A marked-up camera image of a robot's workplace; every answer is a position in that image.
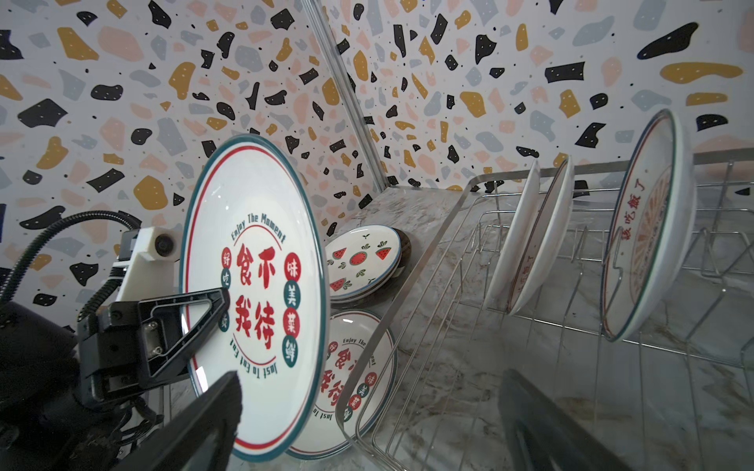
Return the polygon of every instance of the marble countertop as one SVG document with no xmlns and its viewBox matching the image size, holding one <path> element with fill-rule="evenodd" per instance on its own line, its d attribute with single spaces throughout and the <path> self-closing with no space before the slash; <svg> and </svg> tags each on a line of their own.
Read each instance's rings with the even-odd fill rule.
<svg viewBox="0 0 754 471">
<path fill-rule="evenodd" d="M 689 344 L 693 354 L 722 362 L 687 361 L 682 354 L 682 339 L 705 310 L 716 306 L 721 290 L 719 283 L 697 271 L 681 272 L 641 335 L 631 338 L 633 343 L 600 340 L 587 331 L 599 328 L 601 266 L 592 261 L 582 269 L 569 260 L 574 230 L 585 226 L 595 232 L 588 234 L 583 257 L 601 258 L 600 231 L 608 229 L 610 213 L 579 211 L 612 208 L 613 203 L 594 195 L 599 194 L 575 200 L 570 232 L 560 250 L 563 258 L 522 310 L 524 317 L 503 317 L 477 307 L 504 236 L 504 230 L 490 226 L 510 224 L 518 197 L 484 197 L 481 191 L 469 195 L 424 260 L 391 323 L 395 335 L 404 328 L 406 332 L 398 342 L 395 399 L 370 439 L 386 446 L 405 403 L 391 453 L 409 469 L 513 469 L 498 391 L 503 372 L 514 368 L 634 469 L 702 469 L 702 462 L 708 469 L 743 469 L 754 460 L 754 408 L 748 390 L 752 378 L 730 366 L 754 335 L 751 278 L 740 285 L 729 283 L 719 309 Z M 361 225 L 390 225 L 406 232 L 412 243 L 407 269 L 381 289 L 379 297 L 359 307 L 378 315 L 387 311 L 460 196 L 455 191 L 389 188 L 339 228 L 333 237 Z M 508 213 L 495 213 L 499 210 Z M 695 230 L 710 225 L 707 216 L 697 215 Z M 735 217 L 721 224 L 726 230 L 729 225 L 741 228 Z M 737 237 L 721 238 L 714 247 L 716 256 L 725 258 L 721 251 L 739 253 L 745 245 Z M 480 241 L 486 250 L 475 254 Z M 693 252 L 688 263 L 697 263 L 699 255 Z M 754 260 L 739 269 L 752 270 L 751 265 Z M 414 378 L 419 378 L 416 388 Z M 193 399 L 190 384 L 173 385 L 174 413 Z M 269 463 L 231 457 L 228 469 L 377 468 L 351 448 L 316 461 L 286 454 Z"/>
</svg>

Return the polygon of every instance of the robotic arm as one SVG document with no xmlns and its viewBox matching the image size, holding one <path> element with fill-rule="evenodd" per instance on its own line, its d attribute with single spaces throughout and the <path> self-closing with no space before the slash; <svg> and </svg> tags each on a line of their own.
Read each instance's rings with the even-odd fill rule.
<svg viewBox="0 0 754 471">
<path fill-rule="evenodd" d="M 74 335 L 11 299 L 43 245 L 89 219 L 130 230 Z M 230 307 L 224 288 L 173 294 L 180 240 L 167 229 L 138 228 L 123 213 L 100 211 L 61 219 L 29 245 L 0 292 L 0 468 L 109 469 L 121 446 L 161 422 L 141 395 L 185 379 L 189 360 Z M 118 287 L 116 300 L 100 309 Z M 181 314 L 190 304 L 207 311 L 187 329 Z M 144 421 L 121 431 L 134 407 Z"/>
</svg>

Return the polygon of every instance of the dish rack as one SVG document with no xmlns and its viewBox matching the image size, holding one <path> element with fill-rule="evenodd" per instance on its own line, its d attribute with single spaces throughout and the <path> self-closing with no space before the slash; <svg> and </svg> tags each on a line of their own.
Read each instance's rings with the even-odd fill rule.
<svg viewBox="0 0 754 471">
<path fill-rule="evenodd" d="M 391 326 L 396 387 L 373 430 L 351 444 L 382 469 L 512 469 L 498 400 L 507 400 L 503 373 L 516 369 L 632 469 L 745 468 L 754 459 L 754 212 L 735 191 L 754 182 L 731 176 L 751 160 L 754 149 L 694 156 L 724 176 L 697 184 L 681 274 L 640 330 L 615 343 L 602 335 L 599 286 L 628 163 L 576 167 L 577 180 L 592 174 L 602 188 L 574 191 L 553 270 L 511 316 L 500 308 L 507 293 L 497 308 L 481 305 L 520 193 L 470 190 L 527 172 L 474 177 L 362 354 Z M 341 429 L 367 363 L 336 406 Z"/>
</svg>

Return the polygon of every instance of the plate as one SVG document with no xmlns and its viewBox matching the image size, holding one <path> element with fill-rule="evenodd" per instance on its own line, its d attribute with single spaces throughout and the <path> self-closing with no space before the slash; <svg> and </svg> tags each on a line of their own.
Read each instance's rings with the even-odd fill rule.
<svg viewBox="0 0 754 471">
<path fill-rule="evenodd" d="M 342 299 L 336 299 L 336 300 L 330 300 L 330 304 L 333 305 L 333 307 L 337 307 L 339 309 L 342 309 L 346 304 L 353 303 L 355 301 L 360 301 L 362 299 L 365 299 L 368 296 L 371 296 L 372 294 L 375 294 L 380 288 L 382 288 L 384 285 L 388 283 L 391 279 L 395 277 L 395 274 L 398 272 L 398 264 L 395 264 L 393 266 L 393 270 L 389 272 L 386 276 L 382 277 L 380 280 L 375 281 L 369 286 L 369 289 L 364 289 L 359 294 L 351 297 L 351 298 L 342 298 Z"/>
<path fill-rule="evenodd" d="M 316 460 L 332 456 L 348 447 L 348 441 L 335 420 L 335 403 L 348 379 L 348 372 L 356 365 L 379 321 L 376 315 L 365 310 L 346 310 L 333 315 L 329 325 L 330 343 L 325 372 L 317 401 L 311 410 L 309 422 L 288 454 L 303 460 Z M 351 436 L 356 433 L 356 413 L 365 407 L 366 400 L 371 397 L 361 421 L 361 433 L 366 433 L 376 422 L 390 396 L 397 364 L 397 356 L 393 353 L 394 342 L 393 334 L 388 329 L 377 344 L 355 394 L 348 401 L 344 426 Z M 378 375 L 382 373 L 385 363 L 388 364 L 385 375 L 390 380 L 377 384 Z"/>
<path fill-rule="evenodd" d="M 330 299 L 344 301 L 374 290 L 393 273 L 400 260 L 400 237 L 388 226 L 365 225 L 328 243 L 325 257 Z"/>
<path fill-rule="evenodd" d="M 636 144 L 610 226 L 599 303 L 608 339 L 636 331 L 678 276 L 696 192 L 687 136 L 676 114 L 662 110 Z"/>
<path fill-rule="evenodd" d="M 508 229 L 508 234 L 503 242 L 503 249 L 500 251 L 492 281 L 489 282 L 482 309 L 487 309 L 492 300 L 497 297 L 498 293 L 503 292 L 505 286 L 513 278 L 516 266 L 520 263 L 521 255 L 523 255 L 524 244 L 532 232 L 532 225 L 537 215 L 538 200 L 539 164 L 534 162 L 534 166 L 529 170 L 529 176 L 526 177 L 526 184 L 523 186 L 519 204 L 513 214 L 513 221 L 510 223 L 510 229 Z"/>
<path fill-rule="evenodd" d="M 236 136 L 213 153 L 188 210 L 180 289 L 230 292 L 231 309 L 189 370 L 198 393 L 238 372 L 233 453 L 245 460 L 283 453 L 311 412 L 329 314 L 322 253 L 299 177 L 274 145 Z M 187 307 L 185 329 L 205 309 Z"/>
<path fill-rule="evenodd" d="M 508 296 L 507 312 L 518 312 L 544 283 L 560 245 L 568 231 L 573 207 L 573 161 L 568 158 L 560 165 L 550 189 L 544 196 L 542 209 L 532 228 L 523 252 L 516 277 Z"/>
<path fill-rule="evenodd" d="M 409 260 L 411 259 L 411 240 L 405 232 L 400 229 L 393 229 L 398 233 L 398 237 L 400 237 L 400 260 L 396 264 L 393 272 L 389 276 L 382 278 L 379 283 L 374 283 L 371 289 L 365 290 L 353 298 L 346 298 L 340 301 L 333 301 L 331 299 L 330 304 L 332 306 L 343 309 L 345 307 L 355 307 L 366 302 L 379 302 L 377 297 L 380 296 L 381 288 L 388 285 L 391 280 L 398 278 L 403 273 L 403 270 L 409 264 Z"/>
</svg>

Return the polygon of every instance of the terrazzo wallpaper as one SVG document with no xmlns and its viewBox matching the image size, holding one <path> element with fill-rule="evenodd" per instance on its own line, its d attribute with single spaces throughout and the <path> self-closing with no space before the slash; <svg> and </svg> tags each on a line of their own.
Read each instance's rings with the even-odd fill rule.
<svg viewBox="0 0 754 471">
<path fill-rule="evenodd" d="M 754 145 L 747 0 L 322 4 L 393 185 L 629 159 L 664 107 L 695 151 Z"/>
<path fill-rule="evenodd" d="M 323 237 L 372 200 L 301 2 L 2 0 L 0 12 L 5 273 L 42 229 L 84 210 L 181 231 L 202 166 L 236 133 L 293 156 Z M 120 234 L 114 222 L 64 231 L 15 300 L 75 323 Z"/>
</svg>

